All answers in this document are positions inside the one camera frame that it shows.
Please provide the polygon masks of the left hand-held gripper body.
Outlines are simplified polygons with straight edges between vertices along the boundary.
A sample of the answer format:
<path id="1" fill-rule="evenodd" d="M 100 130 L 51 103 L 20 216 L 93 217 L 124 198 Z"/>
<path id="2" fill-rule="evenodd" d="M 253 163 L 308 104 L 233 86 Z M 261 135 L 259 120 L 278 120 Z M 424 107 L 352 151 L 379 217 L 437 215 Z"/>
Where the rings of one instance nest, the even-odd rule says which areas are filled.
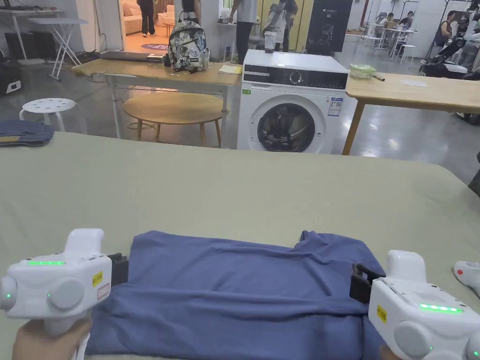
<path id="1" fill-rule="evenodd" d="M 128 258 L 101 251 L 101 229 L 75 229 L 62 253 L 10 265 L 0 283 L 0 307 L 12 319 L 41 320 L 59 336 L 128 281 Z"/>

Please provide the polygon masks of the person's left hand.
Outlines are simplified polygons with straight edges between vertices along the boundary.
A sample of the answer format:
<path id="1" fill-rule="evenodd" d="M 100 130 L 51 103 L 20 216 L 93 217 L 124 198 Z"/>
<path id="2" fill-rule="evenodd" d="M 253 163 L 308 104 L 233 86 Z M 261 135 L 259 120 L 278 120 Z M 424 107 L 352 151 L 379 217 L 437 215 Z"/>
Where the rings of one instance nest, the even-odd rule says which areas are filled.
<path id="1" fill-rule="evenodd" d="M 70 360 L 92 325 L 91 317 L 78 320 L 58 337 L 50 337 L 42 320 L 25 323 L 16 333 L 12 348 L 13 360 Z"/>

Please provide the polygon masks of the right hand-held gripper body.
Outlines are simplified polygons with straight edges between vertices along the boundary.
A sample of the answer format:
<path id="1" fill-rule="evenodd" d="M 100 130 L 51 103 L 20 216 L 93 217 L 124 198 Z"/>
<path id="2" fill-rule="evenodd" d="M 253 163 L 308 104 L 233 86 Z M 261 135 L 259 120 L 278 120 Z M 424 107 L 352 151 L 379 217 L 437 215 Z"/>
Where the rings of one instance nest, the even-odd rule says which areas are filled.
<path id="1" fill-rule="evenodd" d="M 415 252 L 389 251 L 386 274 L 352 267 L 350 297 L 368 306 L 368 319 L 402 360 L 477 360 L 480 316 L 426 278 Z"/>

